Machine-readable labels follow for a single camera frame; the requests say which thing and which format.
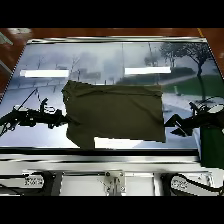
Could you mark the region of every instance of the brown floor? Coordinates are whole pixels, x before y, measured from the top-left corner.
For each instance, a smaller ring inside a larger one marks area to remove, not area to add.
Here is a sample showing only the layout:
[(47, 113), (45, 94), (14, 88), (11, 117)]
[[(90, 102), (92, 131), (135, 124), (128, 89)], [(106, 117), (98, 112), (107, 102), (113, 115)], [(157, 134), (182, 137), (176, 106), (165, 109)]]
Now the brown floor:
[[(11, 70), (28, 39), (75, 36), (204, 36), (224, 74), (223, 28), (31, 28), (31, 33), (28, 34), (11, 34), (7, 28), (0, 28), (0, 32), (13, 42), (13, 45), (0, 44), (0, 60)], [(0, 73), (0, 92), (4, 91), (7, 81), (7, 77)]]

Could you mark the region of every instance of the olive green shirt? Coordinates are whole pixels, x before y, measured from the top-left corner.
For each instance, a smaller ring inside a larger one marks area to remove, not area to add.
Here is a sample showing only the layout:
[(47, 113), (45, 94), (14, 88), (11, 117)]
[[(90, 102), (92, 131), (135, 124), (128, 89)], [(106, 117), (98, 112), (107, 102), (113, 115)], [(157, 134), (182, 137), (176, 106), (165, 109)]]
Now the olive green shirt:
[(80, 148), (94, 149), (94, 137), (165, 142), (160, 86), (68, 81), (62, 93), (67, 137)]

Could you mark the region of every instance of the green fabric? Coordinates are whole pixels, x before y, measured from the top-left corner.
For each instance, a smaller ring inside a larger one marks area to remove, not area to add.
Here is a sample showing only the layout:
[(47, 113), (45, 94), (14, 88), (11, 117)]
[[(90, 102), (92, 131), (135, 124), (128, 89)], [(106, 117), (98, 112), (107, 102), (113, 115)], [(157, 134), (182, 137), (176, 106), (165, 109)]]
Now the green fabric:
[(62, 93), (67, 137), (80, 148), (95, 148), (94, 137), (165, 142), (161, 86), (68, 81)]
[(201, 165), (224, 169), (224, 135), (220, 129), (201, 128)]

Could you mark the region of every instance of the reflective surface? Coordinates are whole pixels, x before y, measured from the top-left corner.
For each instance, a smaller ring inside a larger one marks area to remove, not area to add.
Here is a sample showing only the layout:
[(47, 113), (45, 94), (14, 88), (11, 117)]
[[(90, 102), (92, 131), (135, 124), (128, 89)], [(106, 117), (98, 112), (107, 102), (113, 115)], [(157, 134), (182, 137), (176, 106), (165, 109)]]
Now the reflective surface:
[[(206, 43), (185, 45), (190, 51), (200, 51)], [(181, 49), (173, 44), (172, 48)], [(0, 116), (10, 112), (14, 105), (21, 104), (38, 87), (40, 98), (48, 98), (49, 106), (61, 109), (65, 114), (61, 90), (68, 79), (93, 85), (157, 85), (163, 87), (163, 114), (165, 122), (177, 113), (181, 117), (191, 116), (190, 101), (202, 99), (201, 85), (197, 78), (198, 65), (189, 55), (177, 54), (170, 57), (168, 45), (164, 42), (121, 42), (121, 43), (57, 43), (27, 45), (13, 78), (0, 105)], [(125, 75), (125, 68), (171, 67), (170, 74)], [(68, 78), (27, 78), (21, 76), (26, 70), (69, 70)], [(206, 97), (224, 94), (223, 83), (214, 60), (210, 57), (203, 63), (202, 79)], [(220, 103), (222, 99), (212, 102)], [(37, 95), (25, 104), (32, 109), (39, 108)], [(0, 146), (76, 148), (66, 137), (67, 125), (48, 129), (38, 124), (33, 128), (17, 126), (0, 138)], [(166, 143), (141, 140), (97, 139), (96, 148), (143, 148), (143, 149), (197, 149), (195, 137), (178, 137), (170, 134), (173, 128), (166, 128)]]

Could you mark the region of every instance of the grass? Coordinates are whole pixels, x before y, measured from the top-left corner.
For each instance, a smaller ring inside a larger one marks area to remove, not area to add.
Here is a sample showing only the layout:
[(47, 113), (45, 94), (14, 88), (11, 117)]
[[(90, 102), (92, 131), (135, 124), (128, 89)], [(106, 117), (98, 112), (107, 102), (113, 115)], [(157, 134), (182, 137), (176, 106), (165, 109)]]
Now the grass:
[[(224, 83), (219, 75), (205, 75), (202, 77), (205, 85), (206, 96), (224, 97)], [(177, 86), (178, 93), (184, 95), (201, 95), (201, 86), (198, 78), (165, 85), (163, 86), (163, 92), (175, 93), (174, 86)]]

